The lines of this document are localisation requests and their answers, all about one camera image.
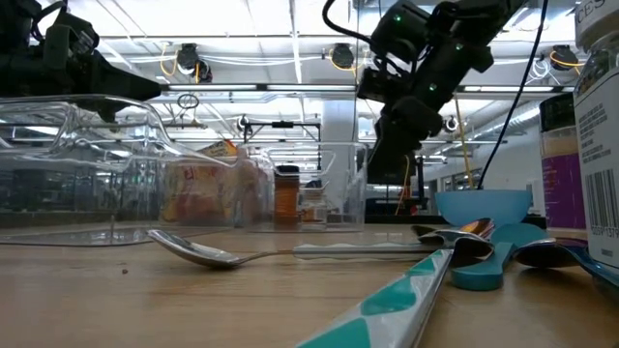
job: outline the plastic bin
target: plastic bin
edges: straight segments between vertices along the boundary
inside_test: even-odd
[[[148,241],[149,228],[187,236],[234,226],[233,161],[170,141],[149,104],[2,100],[0,120],[2,243],[121,245]],[[42,133],[53,141],[33,148]]]
[[[241,145],[238,225],[252,232],[362,231],[367,155],[360,143]]]

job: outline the white and teal pattern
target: white and teal pattern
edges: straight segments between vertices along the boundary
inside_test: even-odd
[[[438,250],[297,348],[410,348],[416,344],[452,250]]]

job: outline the purple label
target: purple label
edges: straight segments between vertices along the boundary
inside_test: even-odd
[[[542,159],[547,227],[585,229],[578,154]]]

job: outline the table surface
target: table surface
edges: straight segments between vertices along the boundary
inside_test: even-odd
[[[383,225],[357,234],[228,231],[192,240],[249,254],[414,237],[408,226]],[[274,256],[217,272],[155,244],[0,246],[0,339],[6,348],[293,347],[410,266]],[[447,277],[419,347],[614,348],[618,323],[619,307],[581,270],[513,264],[498,291],[458,290]]]

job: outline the plastic bowl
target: plastic bowl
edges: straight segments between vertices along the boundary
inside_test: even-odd
[[[528,190],[481,189],[438,192],[436,206],[453,226],[491,218],[496,227],[519,223],[526,217],[533,197]]]

